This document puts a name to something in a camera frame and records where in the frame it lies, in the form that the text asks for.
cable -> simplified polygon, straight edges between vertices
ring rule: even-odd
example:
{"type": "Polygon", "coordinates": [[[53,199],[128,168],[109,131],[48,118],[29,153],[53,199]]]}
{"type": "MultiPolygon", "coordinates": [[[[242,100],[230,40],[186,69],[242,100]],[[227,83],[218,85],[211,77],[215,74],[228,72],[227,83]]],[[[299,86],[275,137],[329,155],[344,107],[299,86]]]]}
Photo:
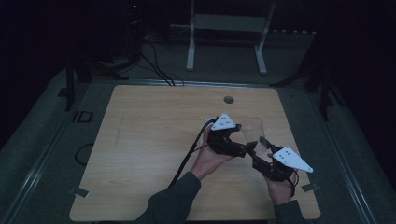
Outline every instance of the cable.
{"type": "MultiPolygon", "coordinates": [[[[163,70],[161,70],[160,66],[158,65],[157,50],[155,49],[154,45],[151,44],[150,42],[148,42],[147,40],[143,40],[143,43],[150,45],[151,48],[152,48],[152,50],[154,51],[154,60],[155,60],[154,62],[155,62],[155,65],[153,65],[153,63],[151,63],[151,62],[148,62],[148,63],[150,63],[151,66],[155,66],[155,68],[158,70],[157,74],[160,73],[161,75],[163,75],[163,76],[165,76],[165,77],[168,77],[168,78],[172,81],[173,86],[175,86],[174,80],[168,76],[168,73],[165,73],[163,70]]],[[[171,75],[171,76],[173,76],[175,79],[181,81],[182,84],[183,84],[183,86],[184,86],[184,81],[183,81],[181,78],[179,78],[179,77],[176,76],[175,74],[169,74],[169,75],[171,75]]]]}
{"type": "Polygon", "coordinates": [[[85,144],[84,146],[80,147],[80,148],[77,150],[77,152],[76,152],[76,154],[75,154],[75,160],[76,160],[76,162],[77,162],[78,164],[83,165],[83,166],[86,166],[86,165],[87,165],[86,162],[83,162],[83,161],[81,161],[81,160],[78,158],[78,154],[81,152],[81,150],[82,150],[84,147],[90,147],[90,146],[93,146],[93,143],[85,144]]]}
{"type": "Polygon", "coordinates": [[[275,169],[277,169],[277,171],[283,175],[283,177],[285,177],[285,179],[289,182],[289,184],[291,185],[291,198],[294,196],[294,193],[296,191],[296,186],[298,184],[298,182],[300,181],[300,177],[298,176],[297,172],[293,170],[293,172],[296,174],[296,181],[295,183],[292,183],[290,178],[288,176],[285,175],[285,173],[283,173],[281,170],[279,170],[277,167],[273,166],[275,169]]]}
{"type": "MultiPolygon", "coordinates": [[[[143,68],[143,69],[149,70],[149,71],[151,71],[151,72],[153,72],[153,73],[157,73],[157,71],[154,71],[153,69],[150,69],[150,68],[141,66],[141,65],[139,65],[139,64],[137,64],[136,66],[139,67],[139,68],[143,68]]],[[[180,82],[181,82],[181,85],[184,86],[184,81],[183,81],[182,79],[180,80],[180,82]]]]}
{"type": "Polygon", "coordinates": [[[196,148],[194,151],[198,151],[199,149],[201,149],[201,148],[203,148],[203,147],[207,147],[207,146],[210,146],[210,144],[206,144],[206,145],[204,145],[204,146],[198,147],[198,148],[196,148]]]}
{"type": "Polygon", "coordinates": [[[169,86],[175,86],[175,83],[173,82],[173,80],[172,80],[172,83],[173,83],[173,84],[171,84],[171,83],[168,81],[168,78],[169,78],[169,79],[172,79],[172,78],[170,78],[168,75],[164,75],[164,74],[160,73],[159,71],[157,71],[155,65],[154,65],[144,54],[142,54],[142,57],[143,57],[143,59],[145,59],[145,60],[148,62],[148,64],[152,67],[152,69],[154,70],[154,72],[157,73],[157,75],[158,75],[159,77],[161,77],[166,83],[168,83],[169,86]]]}
{"type": "Polygon", "coordinates": [[[192,153],[195,151],[194,149],[197,147],[197,142],[199,141],[199,138],[201,137],[201,134],[204,132],[204,130],[206,129],[207,125],[209,125],[210,123],[214,122],[215,119],[210,119],[209,121],[207,121],[204,125],[204,127],[202,127],[201,131],[199,132],[197,138],[195,139],[195,142],[192,144],[189,152],[187,153],[186,157],[183,159],[183,162],[180,164],[180,166],[178,167],[178,170],[175,174],[175,177],[173,178],[172,182],[170,183],[170,185],[168,186],[168,188],[171,188],[172,186],[175,185],[175,183],[178,180],[178,177],[180,176],[181,172],[183,171],[184,166],[186,165],[187,161],[189,160],[190,156],[192,155],[192,153]]]}
{"type": "MultiPolygon", "coordinates": [[[[175,37],[175,36],[177,36],[177,35],[181,35],[181,34],[183,34],[183,33],[186,33],[186,32],[188,32],[190,30],[190,27],[187,27],[187,28],[185,28],[185,29],[183,29],[182,31],[179,31],[179,32],[177,32],[177,33],[175,33],[175,34],[173,34],[173,35],[170,35],[169,37],[175,37]]],[[[156,40],[156,39],[152,39],[152,37],[154,37],[155,35],[157,35],[157,33],[152,33],[152,34],[150,34],[150,35],[146,35],[143,39],[144,40],[147,40],[147,41],[151,41],[151,42],[160,42],[160,41],[163,41],[163,39],[158,39],[158,40],[156,40]]]]}

gray sleeve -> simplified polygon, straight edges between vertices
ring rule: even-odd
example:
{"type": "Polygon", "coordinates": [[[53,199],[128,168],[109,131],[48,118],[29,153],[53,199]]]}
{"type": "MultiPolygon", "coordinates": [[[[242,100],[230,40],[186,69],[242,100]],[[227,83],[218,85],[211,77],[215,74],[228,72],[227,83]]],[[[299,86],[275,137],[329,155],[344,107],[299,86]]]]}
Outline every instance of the gray sleeve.
{"type": "Polygon", "coordinates": [[[305,224],[310,223],[303,218],[297,201],[274,206],[276,224],[305,224]]]}
{"type": "Polygon", "coordinates": [[[184,224],[200,188],[201,181],[187,172],[172,188],[151,196],[147,210],[134,223],[184,224]]]}

black cable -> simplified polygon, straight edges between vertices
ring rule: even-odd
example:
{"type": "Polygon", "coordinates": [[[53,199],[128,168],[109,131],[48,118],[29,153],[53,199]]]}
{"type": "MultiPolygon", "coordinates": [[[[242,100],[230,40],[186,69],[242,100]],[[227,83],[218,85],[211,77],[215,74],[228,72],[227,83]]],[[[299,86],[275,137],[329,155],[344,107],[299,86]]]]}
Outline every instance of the black cable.
{"type": "Polygon", "coordinates": [[[121,73],[129,71],[129,70],[133,69],[135,66],[137,66],[137,64],[140,62],[140,56],[141,56],[140,54],[126,56],[126,58],[128,59],[128,62],[110,66],[110,67],[108,67],[108,69],[111,69],[111,70],[117,71],[117,72],[121,72],[121,73]]]}
{"type": "Polygon", "coordinates": [[[296,174],[296,182],[294,184],[294,187],[296,187],[298,185],[298,182],[300,181],[300,177],[298,176],[297,171],[295,171],[294,169],[293,172],[296,174]]]}
{"type": "Polygon", "coordinates": [[[170,183],[170,185],[168,186],[168,188],[171,188],[172,186],[175,185],[175,183],[178,180],[178,177],[180,176],[181,172],[183,171],[184,166],[186,165],[187,161],[189,161],[190,156],[192,155],[192,153],[195,151],[195,148],[197,147],[197,142],[199,141],[199,138],[201,137],[201,134],[204,132],[204,130],[206,129],[207,125],[209,125],[210,123],[214,122],[215,119],[210,119],[209,121],[207,121],[204,125],[204,127],[202,127],[201,131],[199,132],[197,138],[195,139],[195,142],[192,144],[189,152],[187,153],[186,157],[183,159],[183,162],[180,164],[180,166],[178,167],[178,170],[175,174],[175,177],[173,178],[172,182],[170,183]]]}
{"type": "Polygon", "coordinates": [[[290,183],[291,185],[291,198],[294,196],[294,193],[296,191],[296,187],[294,186],[294,184],[291,182],[291,180],[289,178],[286,178],[286,180],[290,183]]]}
{"type": "MultiPolygon", "coordinates": [[[[154,62],[155,62],[156,68],[158,69],[158,72],[161,73],[162,75],[167,76],[168,78],[170,78],[170,77],[168,76],[168,74],[171,75],[171,76],[173,76],[175,79],[179,80],[179,81],[183,84],[183,86],[184,86],[184,81],[183,81],[181,78],[179,78],[179,77],[178,77],[177,75],[175,75],[175,74],[165,73],[165,72],[160,68],[160,66],[158,65],[158,60],[157,60],[157,50],[155,49],[154,45],[151,44],[151,43],[150,43],[149,41],[147,41],[147,40],[143,40],[143,43],[150,45],[151,48],[152,48],[152,50],[154,51],[154,62]]],[[[175,86],[174,80],[173,80],[172,78],[170,78],[170,79],[171,79],[171,81],[172,81],[173,86],[175,86]]]]}
{"type": "Polygon", "coordinates": [[[146,70],[149,70],[149,71],[151,71],[151,72],[155,73],[155,71],[154,71],[154,70],[152,70],[152,69],[149,69],[149,68],[147,68],[147,67],[143,67],[143,66],[141,66],[141,65],[139,65],[139,64],[137,64],[136,66],[137,66],[137,67],[139,67],[139,68],[143,68],[143,69],[146,69],[146,70]]]}
{"type": "Polygon", "coordinates": [[[160,76],[166,83],[168,83],[169,86],[172,86],[172,84],[169,83],[167,76],[164,76],[163,74],[158,72],[157,69],[155,68],[155,65],[144,54],[142,54],[142,57],[148,62],[148,64],[152,67],[152,69],[154,69],[154,72],[157,73],[158,76],[160,76]]]}
{"type": "Polygon", "coordinates": [[[85,144],[84,146],[78,148],[78,150],[77,150],[77,152],[76,152],[76,154],[75,154],[75,160],[76,160],[76,162],[77,162],[78,164],[83,165],[83,166],[86,166],[86,165],[87,165],[86,162],[83,162],[83,161],[81,161],[81,160],[78,158],[78,154],[81,152],[81,150],[82,150],[83,148],[85,148],[85,147],[90,147],[90,146],[93,146],[93,143],[85,144]]]}
{"type": "Polygon", "coordinates": [[[210,146],[210,144],[206,144],[206,145],[204,145],[204,146],[198,147],[198,148],[196,148],[194,151],[198,151],[199,149],[201,149],[201,148],[203,148],[203,147],[207,147],[207,146],[210,146]]]}

white stand leg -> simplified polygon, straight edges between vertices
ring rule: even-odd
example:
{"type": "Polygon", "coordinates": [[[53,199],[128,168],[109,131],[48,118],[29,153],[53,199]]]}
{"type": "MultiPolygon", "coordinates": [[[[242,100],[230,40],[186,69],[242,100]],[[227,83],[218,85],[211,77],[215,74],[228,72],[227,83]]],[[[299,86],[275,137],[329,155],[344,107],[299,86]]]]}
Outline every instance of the white stand leg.
{"type": "Polygon", "coordinates": [[[254,51],[256,53],[257,65],[259,66],[259,71],[261,75],[267,74],[267,68],[265,67],[264,58],[262,57],[262,49],[259,46],[254,46],[254,51]]]}
{"type": "Polygon", "coordinates": [[[195,55],[195,40],[194,40],[194,0],[191,0],[191,14],[190,14],[190,45],[189,53],[187,55],[187,71],[194,69],[194,55],[195,55]]]}

person's right hand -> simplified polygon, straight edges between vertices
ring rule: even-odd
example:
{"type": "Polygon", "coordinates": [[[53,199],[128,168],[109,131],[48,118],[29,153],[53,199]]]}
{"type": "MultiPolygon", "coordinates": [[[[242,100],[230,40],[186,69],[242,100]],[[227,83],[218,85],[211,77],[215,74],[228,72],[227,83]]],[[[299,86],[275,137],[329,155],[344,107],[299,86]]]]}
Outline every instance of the person's right hand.
{"type": "Polygon", "coordinates": [[[203,180],[207,175],[212,174],[224,162],[229,161],[233,156],[216,153],[207,143],[207,137],[210,133],[210,126],[204,131],[205,146],[200,149],[198,157],[191,168],[191,172],[200,180],[203,180]]]}
{"type": "MultiPolygon", "coordinates": [[[[282,203],[288,203],[291,199],[292,186],[289,181],[283,182],[272,181],[268,177],[264,177],[267,182],[268,193],[273,201],[274,205],[280,205],[282,203]]],[[[296,174],[293,172],[289,177],[291,183],[296,182],[296,174]]]]}

